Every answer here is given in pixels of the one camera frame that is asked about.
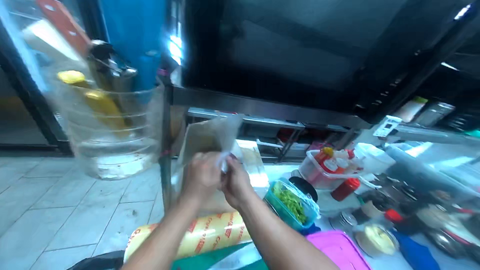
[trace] pink container lid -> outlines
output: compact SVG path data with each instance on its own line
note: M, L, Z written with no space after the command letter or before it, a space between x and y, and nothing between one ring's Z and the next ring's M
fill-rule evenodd
M342 231L310 234L307 240L325 253L340 270L372 270L355 243Z

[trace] paper bag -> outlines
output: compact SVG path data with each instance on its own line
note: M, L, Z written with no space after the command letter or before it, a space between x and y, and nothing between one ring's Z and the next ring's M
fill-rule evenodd
M183 168L198 152L229 153L235 144L238 129L242 123L242 115L218 117L208 121L190 124L183 140L178 158L174 179L178 180L176 187L183 186ZM221 191L216 191L201 207L200 215L221 214L235 211L225 200Z

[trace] hand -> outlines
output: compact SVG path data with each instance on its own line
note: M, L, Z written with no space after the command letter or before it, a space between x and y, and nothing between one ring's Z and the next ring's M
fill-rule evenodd
M228 204L239 210L251 196L256 196L250 177L243 166L232 157L227 157L228 172L222 180L222 191Z
M219 152L196 153L193 156L183 172L183 196L203 203L220 187L222 171L218 164L219 158Z

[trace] green vegetable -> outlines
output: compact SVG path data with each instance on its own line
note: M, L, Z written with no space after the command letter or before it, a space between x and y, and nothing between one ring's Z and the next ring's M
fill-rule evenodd
M300 198L298 198L290 190L283 188L281 182L275 183L272 188L272 192L290 210L297 220L300 221L300 223L304 224L307 221L307 216L305 216L303 211Z

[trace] cling film roll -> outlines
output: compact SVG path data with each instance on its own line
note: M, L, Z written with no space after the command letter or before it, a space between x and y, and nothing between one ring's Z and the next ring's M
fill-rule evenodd
M158 223L141 226L132 233L125 250L124 262L157 226ZM251 241L250 234L238 212L210 215L198 218L190 224L175 259Z

